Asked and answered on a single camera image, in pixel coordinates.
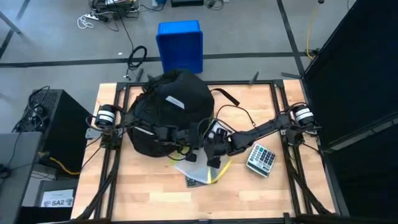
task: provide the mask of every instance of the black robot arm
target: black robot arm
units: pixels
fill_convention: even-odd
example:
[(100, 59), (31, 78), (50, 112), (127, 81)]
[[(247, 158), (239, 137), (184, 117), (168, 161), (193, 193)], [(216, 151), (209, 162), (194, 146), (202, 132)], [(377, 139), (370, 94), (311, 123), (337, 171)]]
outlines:
[(313, 114), (305, 103), (292, 105), (286, 111), (268, 122), (249, 131), (236, 131), (227, 134), (226, 131), (212, 131), (213, 137), (206, 138), (203, 147), (208, 158), (208, 166), (219, 168), (220, 157), (223, 155), (234, 156), (251, 147), (254, 141), (264, 138), (276, 131), (285, 131), (287, 140), (291, 145), (303, 143), (302, 133), (315, 130)]
[(287, 129), (290, 125), (288, 114), (280, 114), (275, 119), (269, 120), (250, 131), (235, 132), (228, 136), (231, 149), (227, 152), (227, 155), (233, 156), (244, 152), (248, 147), (252, 146), (255, 140), (264, 138), (278, 130)]

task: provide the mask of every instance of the label sticker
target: label sticker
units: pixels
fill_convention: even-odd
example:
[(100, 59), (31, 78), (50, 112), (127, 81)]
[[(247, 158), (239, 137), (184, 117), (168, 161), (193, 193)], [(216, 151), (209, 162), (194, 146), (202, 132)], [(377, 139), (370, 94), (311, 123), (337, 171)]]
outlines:
[(300, 121), (301, 119), (309, 117), (309, 116), (313, 116), (313, 113), (309, 112), (309, 113), (302, 114), (302, 115), (296, 117), (296, 121)]
[(185, 109), (185, 105), (181, 101), (172, 96), (166, 97), (166, 100), (182, 109)]
[(107, 121), (113, 122), (113, 119), (112, 119), (112, 118), (110, 118), (110, 117), (108, 117), (108, 116), (105, 116), (105, 115), (100, 115), (100, 116), (99, 116), (99, 119), (105, 119), (105, 120), (107, 120)]
[(109, 111), (99, 111), (98, 112), (98, 115), (107, 115), (107, 116), (110, 116), (110, 117), (112, 117), (112, 118), (114, 118), (114, 114), (112, 114), (111, 112), (109, 112)]
[(147, 131), (147, 130), (145, 130), (143, 128), (140, 128), (140, 127), (134, 127), (134, 128), (137, 129), (138, 131), (142, 131), (143, 133), (146, 133), (146, 134), (149, 134), (149, 135), (154, 135), (154, 133), (152, 133), (150, 131)]
[(308, 113), (308, 112), (310, 112), (310, 109), (305, 108), (305, 109), (302, 109), (302, 110), (299, 110), (298, 112), (296, 112), (296, 116), (300, 116), (301, 114)]
[(40, 206), (52, 208), (72, 207), (73, 189), (44, 192)]

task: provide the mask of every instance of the power strip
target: power strip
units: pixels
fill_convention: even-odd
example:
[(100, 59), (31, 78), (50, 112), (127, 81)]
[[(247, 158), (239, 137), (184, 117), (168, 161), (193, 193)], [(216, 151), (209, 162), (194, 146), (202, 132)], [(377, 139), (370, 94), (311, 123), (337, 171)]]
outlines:
[(93, 19), (93, 20), (96, 20), (96, 21), (99, 20), (97, 16), (93, 16), (91, 14), (85, 14), (84, 17), (86, 17), (87, 19)]

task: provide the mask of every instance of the computer tower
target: computer tower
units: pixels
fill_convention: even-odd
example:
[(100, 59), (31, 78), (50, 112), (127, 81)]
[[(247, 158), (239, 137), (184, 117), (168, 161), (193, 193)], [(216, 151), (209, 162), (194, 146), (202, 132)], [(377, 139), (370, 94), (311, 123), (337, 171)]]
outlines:
[[(85, 119), (90, 114), (77, 101), (75, 101), (64, 90), (41, 90), (30, 98), (28, 104), (32, 108), (41, 102), (43, 108), (42, 117), (44, 127), (42, 145), (40, 152), (45, 152), (45, 156), (39, 161), (39, 164), (47, 167), (53, 167), (60, 174), (66, 174), (62, 168), (49, 157), (60, 161), (68, 170), (79, 172), (85, 153), (85, 133), (88, 128)], [(33, 131), (35, 124), (32, 124), (33, 111), (27, 108), (22, 115), (17, 131)]]

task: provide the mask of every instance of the backpack strap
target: backpack strap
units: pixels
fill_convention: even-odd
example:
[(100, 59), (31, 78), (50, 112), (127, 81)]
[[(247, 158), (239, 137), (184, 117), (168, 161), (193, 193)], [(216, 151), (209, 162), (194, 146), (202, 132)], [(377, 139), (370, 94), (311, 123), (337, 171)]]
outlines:
[(240, 102), (237, 99), (235, 99), (233, 96), (231, 96), (231, 94), (229, 94), (227, 91), (223, 90), (222, 88), (215, 88), (215, 89), (212, 89), (210, 91), (213, 91), (213, 90), (219, 91), (227, 99), (229, 99), (235, 106), (239, 106)]

